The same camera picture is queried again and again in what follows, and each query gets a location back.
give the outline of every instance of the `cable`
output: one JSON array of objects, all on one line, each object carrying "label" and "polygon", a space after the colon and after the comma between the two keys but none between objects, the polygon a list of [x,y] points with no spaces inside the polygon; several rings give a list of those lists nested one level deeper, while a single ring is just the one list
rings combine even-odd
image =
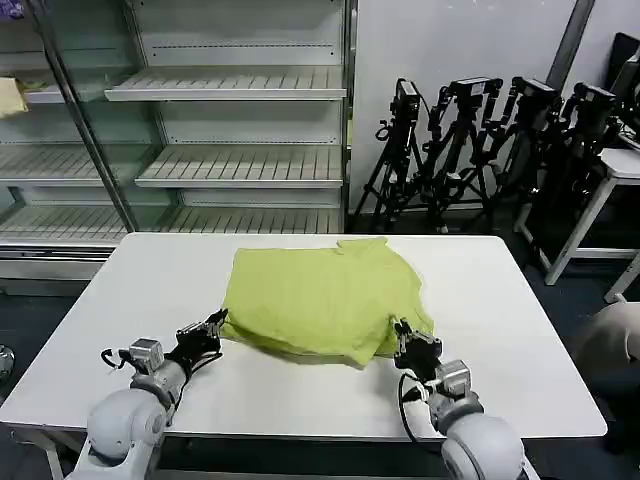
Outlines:
[{"label": "cable", "polygon": [[[194,373],[196,373],[198,370],[200,370],[205,365],[209,365],[214,360],[219,359],[221,356],[222,356],[222,354],[220,352],[214,353],[212,355],[203,356],[200,360],[204,360],[204,361],[199,363],[199,364],[197,364],[193,368],[193,370],[191,370],[191,376],[193,377]],[[184,382],[184,384],[182,385],[182,388],[180,389],[180,395],[178,395],[178,401],[176,402],[176,410],[178,410],[178,407],[180,406],[180,402],[182,402],[182,393],[184,392],[184,387],[187,386],[187,383],[188,382]]]},{"label": "cable", "polygon": [[120,365],[116,365],[111,361],[110,357],[113,357],[113,351],[110,348],[107,348],[100,353],[100,358],[102,359],[102,361],[109,365],[111,368],[120,370],[122,367],[124,367],[126,361],[124,358],[121,358]]},{"label": "cable", "polygon": [[400,409],[400,418],[402,419],[402,426],[404,427],[404,431],[407,433],[407,436],[411,440],[411,443],[417,445],[424,452],[429,453],[431,455],[437,455],[439,457],[440,456],[439,449],[438,450],[432,449],[429,446],[425,445],[424,443],[421,443],[411,431],[411,427],[409,426],[409,422],[407,421],[407,413],[404,410],[404,402],[403,402],[404,395],[402,393],[402,387],[404,386],[405,378],[410,378],[411,380],[418,382],[417,378],[415,378],[414,376],[408,373],[403,373],[402,376],[400,377],[400,382],[398,382],[398,408]]},{"label": "cable", "polygon": [[420,97],[420,100],[422,100],[422,103],[424,104],[424,108],[427,110],[427,115],[431,115],[431,109],[429,108],[429,105],[427,104],[427,101],[424,99],[424,97],[420,93],[420,90],[418,90],[418,87],[416,87],[416,84],[413,83],[413,82],[411,82],[411,83],[413,84],[414,90],[416,91],[416,93]]}]

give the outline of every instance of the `table leg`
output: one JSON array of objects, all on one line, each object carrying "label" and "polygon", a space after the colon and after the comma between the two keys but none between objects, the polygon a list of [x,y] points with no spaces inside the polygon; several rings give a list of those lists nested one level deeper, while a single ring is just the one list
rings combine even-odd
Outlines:
[{"label": "table leg", "polygon": [[640,253],[636,255],[631,264],[627,267],[620,278],[613,284],[611,290],[607,292],[604,299],[607,303],[613,303],[617,300],[617,295],[622,295],[631,283],[640,275]]},{"label": "table leg", "polygon": [[61,430],[49,430],[47,431],[47,436],[73,452],[80,453],[82,451],[84,441],[74,438],[67,432],[63,432]]},{"label": "table leg", "polygon": [[53,480],[63,480],[62,465],[60,464],[54,441],[38,430],[21,429],[19,435],[44,450],[51,469],[51,478]]},{"label": "table leg", "polygon": [[527,223],[527,219],[529,218],[529,214],[531,213],[531,204],[524,205],[522,209],[520,209],[520,214],[518,215],[518,219],[513,224],[513,233],[521,232],[524,228],[524,224]]},{"label": "table leg", "polygon": [[605,203],[607,203],[607,200],[617,183],[618,179],[609,177],[600,182],[600,185],[594,193],[593,198],[580,217],[578,225],[576,225],[576,228],[573,229],[573,232],[571,232],[571,236],[562,247],[558,258],[556,258],[555,262],[553,262],[553,265],[551,265],[551,267],[549,268],[549,272],[544,279],[547,285],[555,285],[555,283],[558,281],[558,278],[560,277],[560,275],[562,275],[562,272],[567,267],[569,260],[571,260],[571,258],[573,257],[573,254],[580,246],[580,243],[584,239],[584,236],[587,234],[587,232],[591,228],[591,225],[593,225],[594,220],[602,210],[602,207],[604,207]]}]

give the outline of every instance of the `gray floor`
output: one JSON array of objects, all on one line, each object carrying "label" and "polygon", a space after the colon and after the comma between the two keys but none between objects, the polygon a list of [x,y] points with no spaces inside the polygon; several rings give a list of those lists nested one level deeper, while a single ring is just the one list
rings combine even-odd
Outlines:
[{"label": "gray floor", "polygon": [[[530,260],[521,239],[508,230],[503,233],[516,260],[522,264]],[[617,273],[609,267],[596,273],[591,267],[572,267],[555,287],[547,287],[535,266],[526,266],[524,272],[564,342],[588,321],[590,315],[604,306],[603,294]],[[9,385],[0,389],[0,397],[9,393],[73,302],[74,299],[69,298],[0,296],[0,343],[12,346],[18,354],[15,376]],[[416,477],[423,476],[426,463],[435,463],[421,457],[411,445],[388,447],[354,443],[336,449],[318,444],[311,450],[299,450],[302,448],[299,444],[278,442],[260,446],[231,441],[199,445],[169,443],[166,463],[179,466],[190,458],[203,466],[213,463],[227,471]],[[528,442],[527,449],[543,476],[560,480],[640,479],[634,452],[611,455],[598,439],[541,440]],[[48,478],[44,454],[35,447],[17,444],[10,438],[9,430],[0,425],[0,480],[43,478]]]}]

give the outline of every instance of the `green t-shirt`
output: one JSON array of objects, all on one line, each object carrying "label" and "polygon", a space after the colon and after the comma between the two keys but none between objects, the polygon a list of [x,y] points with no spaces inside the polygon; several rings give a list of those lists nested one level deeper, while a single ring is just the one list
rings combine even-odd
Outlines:
[{"label": "green t-shirt", "polygon": [[389,319],[433,333],[421,282],[386,238],[343,240],[338,248],[239,249],[224,307],[223,333],[267,349],[344,356],[364,366],[390,355]]}]

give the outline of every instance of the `camera tripod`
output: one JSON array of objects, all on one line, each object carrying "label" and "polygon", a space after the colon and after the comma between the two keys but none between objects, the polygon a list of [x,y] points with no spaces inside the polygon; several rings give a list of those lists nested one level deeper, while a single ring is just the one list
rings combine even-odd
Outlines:
[{"label": "camera tripod", "polygon": [[[598,87],[578,83],[559,123],[561,133],[549,146],[547,176],[535,199],[530,221],[543,225],[550,211],[582,209],[604,171],[600,152],[618,134],[616,97]],[[575,126],[571,118],[577,112]]]},{"label": "camera tripod", "polygon": [[[506,130],[514,108],[518,105],[514,123]],[[501,202],[515,197],[514,211],[538,191],[538,172],[544,168],[546,148],[553,143],[557,120],[562,105],[560,93],[537,80],[515,77],[500,125],[495,131],[487,161],[496,159],[498,152],[510,138],[513,145],[507,161],[500,172],[496,172],[496,191],[489,204],[478,215],[462,227],[463,231],[473,227],[480,218],[487,216],[488,230],[493,230],[493,212]]]},{"label": "camera tripod", "polygon": [[[444,212],[453,204],[471,203],[477,200],[463,200],[467,190],[471,190],[478,195],[483,209],[488,206],[489,194],[484,176],[484,169],[490,166],[493,152],[488,154],[484,151],[484,144],[489,134],[494,135],[494,130],[499,122],[491,119],[496,100],[500,95],[502,80],[499,78],[471,78],[452,82],[448,87],[440,90],[438,103],[429,114],[428,130],[432,134],[431,141],[423,146],[427,153],[425,170],[433,180],[425,184],[421,198],[428,205],[427,221],[434,225],[441,233],[448,231],[443,222]],[[487,102],[482,114],[480,131],[475,126],[476,115],[482,107],[484,95],[487,95]],[[458,116],[449,127],[449,130],[442,138],[441,122],[451,100],[455,98],[458,105]],[[458,172],[460,154],[467,139],[471,139],[472,153],[470,158],[471,167]],[[447,145],[449,151],[442,168],[434,175],[435,166]],[[478,187],[473,185],[474,180],[478,180]]]},{"label": "camera tripod", "polygon": [[[467,189],[477,193],[483,205],[486,204],[489,196],[483,172],[487,165],[483,146],[488,133],[487,129],[494,123],[490,119],[501,86],[501,79],[472,78],[452,82],[448,87],[443,87],[440,90],[438,104],[428,111],[428,130],[431,132],[432,139],[423,145],[423,151],[427,153],[427,159],[423,162],[415,137],[420,101],[423,99],[413,83],[399,79],[396,82],[396,94],[391,103],[393,117],[389,123],[381,122],[383,126],[376,134],[378,140],[387,143],[369,181],[364,186],[364,193],[354,212],[352,222],[355,223],[359,218],[369,194],[377,199],[370,231],[378,229],[390,231],[402,211],[426,208],[429,223],[444,232],[446,227],[442,222],[443,213],[451,204],[463,203],[462,196]],[[488,94],[488,100],[483,113],[481,130],[478,132],[475,121],[485,94]],[[458,106],[458,116],[443,137],[442,118],[454,99]],[[459,158],[468,138],[473,144],[471,159],[473,167],[459,174],[456,173]],[[449,144],[444,165],[436,174],[437,161]],[[411,156],[415,159],[417,169],[409,178]],[[380,189],[376,190],[375,184],[383,168],[385,173]],[[475,178],[479,178],[479,188],[472,184]],[[421,202],[410,204],[418,195]]]},{"label": "camera tripod", "polygon": [[[384,231],[391,230],[397,213],[415,197],[424,168],[415,135],[421,99],[422,96],[413,82],[404,78],[396,81],[396,92],[390,106],[392,118],[389,122],[382,120],[382,127],[376,133],[376,139],[386,144],[369,181],[364,186],[364,193],[356,207],[349,230],[352,230],[353,224],[359,218],[369,194],[377,199],[369,231],[375,231],[381,226]],[[418,171],[410,179],[408,176],[412,155]],[[385,171],[382,183],[380,189],[376,190],[375,184],[383,168]],[[385,217],[384,224],[380,225],[382,215]]]}]

